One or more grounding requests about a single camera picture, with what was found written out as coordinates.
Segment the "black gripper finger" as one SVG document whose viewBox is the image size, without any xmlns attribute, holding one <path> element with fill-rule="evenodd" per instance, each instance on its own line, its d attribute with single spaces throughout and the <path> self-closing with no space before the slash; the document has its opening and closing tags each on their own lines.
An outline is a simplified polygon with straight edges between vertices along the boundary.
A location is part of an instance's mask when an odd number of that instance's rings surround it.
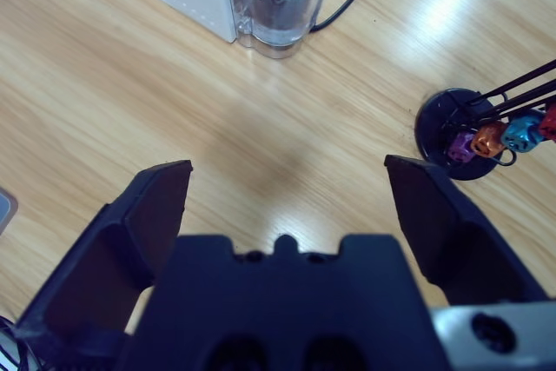
<svg viewBox="0 0 556 371">
<path fill-rule="evenodd" d="M 180 230 L 190 161 L 139 172 L 82 232 L 17 322 L 38 345 L 112 346 Z"/>
<path fill-rule="evenodd" d="M 442 168 L 395 155 L 384 164 L 420 271 L 450 304 L 548 301 L 503 236 Z"/>
</svg>

